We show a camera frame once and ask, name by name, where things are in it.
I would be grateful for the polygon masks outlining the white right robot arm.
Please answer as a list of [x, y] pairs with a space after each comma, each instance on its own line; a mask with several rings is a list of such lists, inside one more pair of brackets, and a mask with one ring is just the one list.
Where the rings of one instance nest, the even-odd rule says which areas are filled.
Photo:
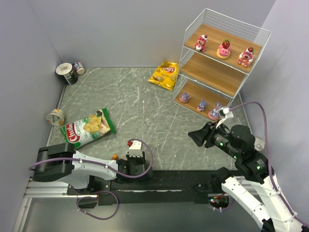
[[224, 124], [207, 122], [199, 130], [188, 133], [199, 147], [216, 146], [235, 159], [240, 175], [255, 189], [257, 200], [225, 167], [213, 173], [218, 188], [230, 195], [251, 215], [263, 232], [307, 232], [308, 225], [299, 222], [295, 213], [290, 213], [285, 197], [279, 191], [274, 171], [268, 159], [254, 148], [255, 137], [244, 125], [235, 125], [230, 130]]

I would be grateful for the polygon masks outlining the pink bear cream hat toy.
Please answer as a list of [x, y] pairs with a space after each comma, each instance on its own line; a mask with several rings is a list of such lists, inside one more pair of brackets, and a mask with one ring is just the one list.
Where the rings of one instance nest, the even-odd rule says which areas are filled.
[[200, 35], [197, 39], [197, 43], [194, 45], [194, 49], [199, 52], [204, 52], [206, 49], [207, 41], [208, 41], [207, 35]]

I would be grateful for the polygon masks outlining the pink bear cake toy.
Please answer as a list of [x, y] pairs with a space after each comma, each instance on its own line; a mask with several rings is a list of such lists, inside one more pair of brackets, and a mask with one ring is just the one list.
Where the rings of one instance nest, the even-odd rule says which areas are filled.
[[237, 63], [239, 65], [244, 66], [245, 68], [249, 67], [249, 65], [253, 62], [254, 59], [254, 51], [253, 47], [247, 48], [244, 52], [239, 55]]

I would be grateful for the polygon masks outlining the pink bear strawberry donut toy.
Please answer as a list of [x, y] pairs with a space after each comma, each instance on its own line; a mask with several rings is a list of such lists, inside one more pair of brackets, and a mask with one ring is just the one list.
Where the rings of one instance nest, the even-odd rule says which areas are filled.
[[228, 59], [231, 54], [230, 40], [225, 39], [216, 51], [216, 55], [220, 59]]

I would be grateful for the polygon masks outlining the purple bunny donut toy front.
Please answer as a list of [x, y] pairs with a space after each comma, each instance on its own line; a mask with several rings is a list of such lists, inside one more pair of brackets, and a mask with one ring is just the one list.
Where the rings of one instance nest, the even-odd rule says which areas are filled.
[[181, 103], [188, 103], [190, 98], [191, 98], [190, 95], [187, 92], [185, 92], [179, 96], [179, 101]]

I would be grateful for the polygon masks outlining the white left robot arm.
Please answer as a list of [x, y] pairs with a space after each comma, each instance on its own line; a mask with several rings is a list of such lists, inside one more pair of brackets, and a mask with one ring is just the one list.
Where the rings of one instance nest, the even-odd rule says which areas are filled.
[[148, 163], [142, 149], [149, 146], [139, 139], [131, 139], [127, 145], [124, 159], [113, 156], [111, 160], [85, 155], [69, 143], [42, 147], [38, 151], [36, 163], [29, 168], [33, 171], [32, 179], [36, 182], [59, 180], [75, 189], [94, 189], [96, 177], [119, 183], [152, 178], [154, 158], [151, 156]]

